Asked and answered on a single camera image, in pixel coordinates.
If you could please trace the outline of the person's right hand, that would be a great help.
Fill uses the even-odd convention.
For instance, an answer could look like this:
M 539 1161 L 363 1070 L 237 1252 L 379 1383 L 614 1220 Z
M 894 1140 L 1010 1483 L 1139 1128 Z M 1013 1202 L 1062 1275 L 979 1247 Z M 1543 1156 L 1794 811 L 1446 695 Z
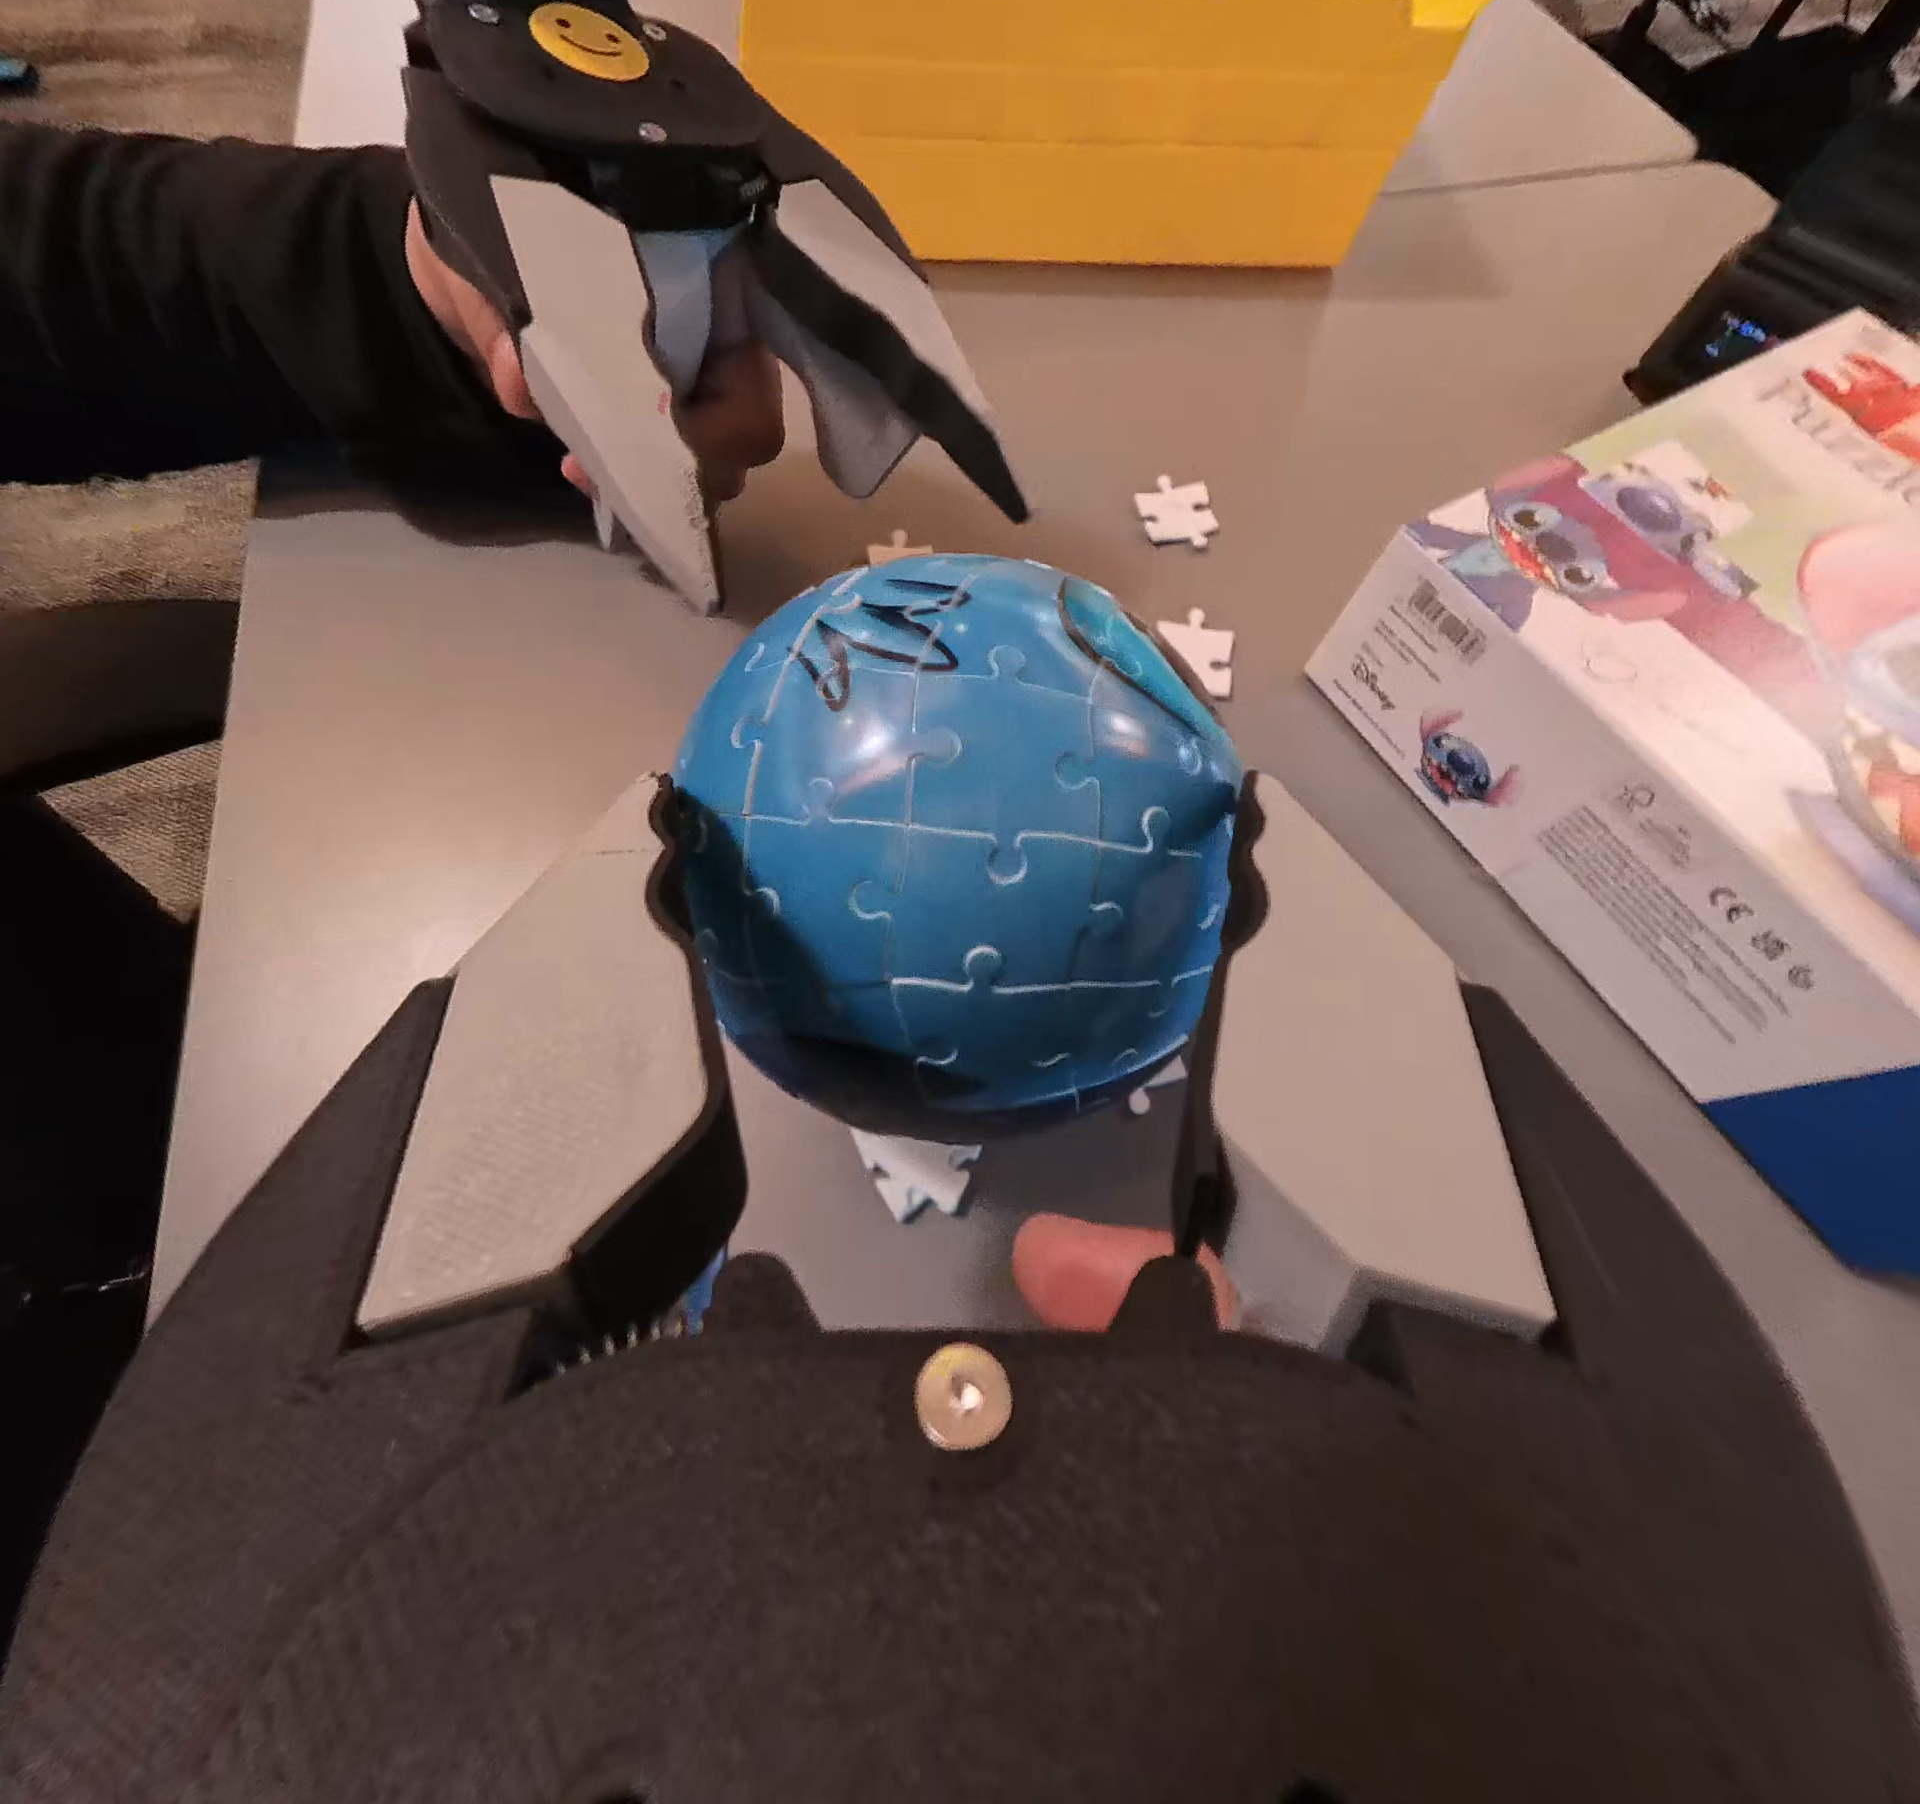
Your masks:
M 1240 1302 L 1217 1253 L 1187 1253 L 1148 1227 L 1028 1217 L 1011 1250 L 1020 1299 L 1049 1330 L 1208 1337 L 1239 1327 Z

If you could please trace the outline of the blue cartoon puzzle ball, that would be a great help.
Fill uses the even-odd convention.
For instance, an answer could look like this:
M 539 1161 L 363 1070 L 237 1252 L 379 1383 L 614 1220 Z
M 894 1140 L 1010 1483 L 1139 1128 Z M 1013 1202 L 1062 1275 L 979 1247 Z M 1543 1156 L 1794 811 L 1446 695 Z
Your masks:
M 1200 1019 L 1244 768 L 1084 578 L 956 554 L 834 576 L 744 638 L 670 779 L 721 1029 L 816 1110 L 1038 1128 Z

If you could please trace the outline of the yellow plastic bin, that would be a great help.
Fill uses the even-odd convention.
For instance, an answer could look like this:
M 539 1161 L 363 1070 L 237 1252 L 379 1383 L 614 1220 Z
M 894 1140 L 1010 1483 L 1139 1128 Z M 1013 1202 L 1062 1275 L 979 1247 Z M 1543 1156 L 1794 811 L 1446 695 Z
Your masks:
M 1491 0 L 744 0 L 741 67 L 939 262 L 1330 271 Z

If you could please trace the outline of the black electronic device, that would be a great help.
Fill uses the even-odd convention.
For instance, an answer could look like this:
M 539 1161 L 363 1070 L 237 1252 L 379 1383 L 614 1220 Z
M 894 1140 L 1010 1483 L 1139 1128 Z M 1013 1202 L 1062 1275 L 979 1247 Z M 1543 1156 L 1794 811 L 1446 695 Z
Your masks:
M 1849 123 L 1624 373 L 1668 400 L 1832 319 L 1917 331 L 1917 94 Z

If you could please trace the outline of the person's left forearm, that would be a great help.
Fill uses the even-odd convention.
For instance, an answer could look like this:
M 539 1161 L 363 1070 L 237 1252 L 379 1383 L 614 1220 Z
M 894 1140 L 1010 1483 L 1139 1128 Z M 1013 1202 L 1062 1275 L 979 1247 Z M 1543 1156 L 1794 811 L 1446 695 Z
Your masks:
M 1 478 L 540 455 L 422 304 L 392 147 L 1 131 Z

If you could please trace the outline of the cartoon puzzle box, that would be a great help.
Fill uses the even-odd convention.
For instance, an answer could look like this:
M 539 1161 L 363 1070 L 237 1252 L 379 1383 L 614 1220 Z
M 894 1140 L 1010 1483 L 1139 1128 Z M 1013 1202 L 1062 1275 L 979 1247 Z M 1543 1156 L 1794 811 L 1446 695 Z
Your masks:
M 1917 1275 L 1917 350 L 1868 310 L 1398 531 L 1313 688 L 1861 1275 Z

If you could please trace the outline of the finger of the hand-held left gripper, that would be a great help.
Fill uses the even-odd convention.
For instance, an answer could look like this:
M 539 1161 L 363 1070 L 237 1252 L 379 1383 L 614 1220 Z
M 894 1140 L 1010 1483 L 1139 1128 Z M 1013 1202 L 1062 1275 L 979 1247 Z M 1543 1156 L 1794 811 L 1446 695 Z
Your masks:
M 1028 518 L 990 403 L 905 256 L 820 180 L 783 186 L 745 245 L 749 325 L 800 380 L 843 494 L 874 494 L 931 442 L 1007 519 Z
M 631 232 L 548 180 L 494 177 L 528 323 L 520 357 L 540 417 L 585 475 L 603 549 L 621 544 L 689 610 L 721 608 L 708 506 L 676 402 L 715 328 L 725 232 Z

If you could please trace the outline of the person's left hand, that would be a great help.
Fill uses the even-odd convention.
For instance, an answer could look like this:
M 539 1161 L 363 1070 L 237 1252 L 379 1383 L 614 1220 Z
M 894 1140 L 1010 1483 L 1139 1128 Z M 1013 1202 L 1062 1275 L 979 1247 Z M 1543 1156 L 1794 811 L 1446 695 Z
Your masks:
M 517 338 L 505 316 L 468 279 L 464 279 L 434 247 L 423 213 L 412 199 L 406 217 L 403 256 L 408 277 L 434 326 L 459 354 L 468 375 L 474 376 L 483 400 L 492 403 L 497 422 L 494 442 L 533 448 L 552 460 L 558 476 L 581 496 L 595 498 L 596 489 L 576 454 L 556 448 L 551 426 L 526 380 Z

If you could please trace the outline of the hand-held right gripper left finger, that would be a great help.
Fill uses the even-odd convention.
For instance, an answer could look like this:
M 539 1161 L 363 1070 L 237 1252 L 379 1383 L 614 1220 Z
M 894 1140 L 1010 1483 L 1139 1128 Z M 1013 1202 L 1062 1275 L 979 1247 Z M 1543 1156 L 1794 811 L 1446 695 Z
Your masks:
M 646 773 L 456 964 L 355 1314 L 365 1337 L 536 1305 L 637 1337 L 745 1210 L 718 1024 Z

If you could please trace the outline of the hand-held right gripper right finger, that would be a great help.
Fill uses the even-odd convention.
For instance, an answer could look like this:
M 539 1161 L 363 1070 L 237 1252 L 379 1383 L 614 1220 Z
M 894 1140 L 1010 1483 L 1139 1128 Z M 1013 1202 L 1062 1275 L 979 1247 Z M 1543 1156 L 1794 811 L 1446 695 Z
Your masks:
M 1263 771 L 1230 898 L 1187 1110 L 1239 1329 L 1345 1351 L 1400 1303 L 1536 1342 L 1554 1303 L 1453 958 Z

